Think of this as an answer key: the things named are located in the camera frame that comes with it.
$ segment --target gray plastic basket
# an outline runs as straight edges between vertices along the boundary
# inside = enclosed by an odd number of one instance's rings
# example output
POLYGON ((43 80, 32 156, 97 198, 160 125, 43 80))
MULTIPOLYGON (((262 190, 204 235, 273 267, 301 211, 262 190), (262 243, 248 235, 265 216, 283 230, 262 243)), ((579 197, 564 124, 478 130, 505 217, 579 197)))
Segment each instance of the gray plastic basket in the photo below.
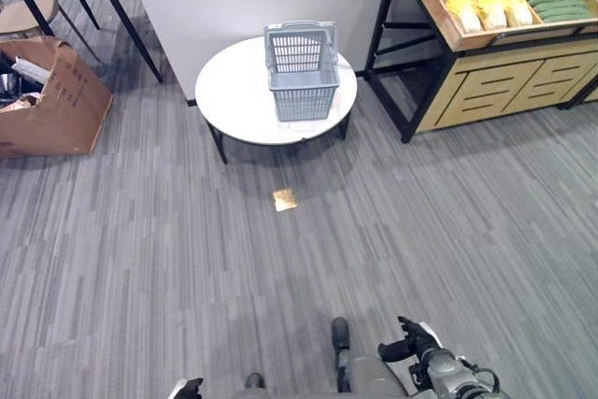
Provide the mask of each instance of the gray plastic basket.
POLYGON ((280 121, 326 119, 339 85, 334 22, 290 21, 264 29, 270 91, 280 121))

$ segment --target round white table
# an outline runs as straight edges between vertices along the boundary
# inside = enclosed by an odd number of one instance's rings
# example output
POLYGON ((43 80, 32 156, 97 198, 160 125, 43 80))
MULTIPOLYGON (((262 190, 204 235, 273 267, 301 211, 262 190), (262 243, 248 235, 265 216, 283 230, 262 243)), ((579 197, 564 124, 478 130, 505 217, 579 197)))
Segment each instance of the round white table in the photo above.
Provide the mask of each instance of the round white table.
POLYGON ((278 121, 274 95, 268 89, 263 37, 241 41, 215 55, 195 83, 197 106, 206 119, 222 161, 222 139, 257 145, 288 145, 313 139, 338 127, 345 139, 357 96, 357 79, 338 55, 340 85, 328 118, 322 121, 278 121))

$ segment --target cardboard box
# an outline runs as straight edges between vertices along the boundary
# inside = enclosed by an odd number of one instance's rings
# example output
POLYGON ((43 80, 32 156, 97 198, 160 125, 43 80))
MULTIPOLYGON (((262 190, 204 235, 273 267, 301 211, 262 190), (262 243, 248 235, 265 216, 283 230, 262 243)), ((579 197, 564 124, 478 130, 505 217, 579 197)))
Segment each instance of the cardboard box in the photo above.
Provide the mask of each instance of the cardboard box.
POLYGON ((0 113, 0 159, 91 152, 113 95, 89 66, 53 37, 0 42, 0 50, 51 71, 37 106, 0 113))

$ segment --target wooden drawer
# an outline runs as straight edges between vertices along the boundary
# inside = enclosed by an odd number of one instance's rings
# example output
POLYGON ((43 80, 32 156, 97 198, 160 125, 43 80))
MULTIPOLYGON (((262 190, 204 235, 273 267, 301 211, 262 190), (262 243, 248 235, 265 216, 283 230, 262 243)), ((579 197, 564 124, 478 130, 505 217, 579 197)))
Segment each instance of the wooden drawer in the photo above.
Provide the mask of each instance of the wooden drawer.
POLYGON ((479 121, 502 114, 541 65, 541 61, 532 61, 469 72, 436 126, 479 121))
POLYGON ((598 52, 545 60, 503 112, 510 114, 569 101, 577 93, 572 88, 597 62, 598 52))

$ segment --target wire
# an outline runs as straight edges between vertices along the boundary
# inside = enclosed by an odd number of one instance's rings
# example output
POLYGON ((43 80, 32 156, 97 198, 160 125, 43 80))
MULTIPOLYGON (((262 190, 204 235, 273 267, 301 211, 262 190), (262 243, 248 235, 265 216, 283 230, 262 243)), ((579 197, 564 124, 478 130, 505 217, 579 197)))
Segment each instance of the wire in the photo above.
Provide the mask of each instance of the wire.
POLYGON ((480 368, 475 363, 469 363, 469 362, 467 362, 467 360, 465 360, 464 357, 460 358, 459 360, 461 361, 463 366, 470 369, 474 373, 474 375, 479 374, 479 373, 492 374, 492 378, 494 380, 494 386, 492 387, 492 392, 501 392, 501 381, 498 378, 498 376, 496 376, 496 373, 494 371, 492 371, 490 368, 480 368))

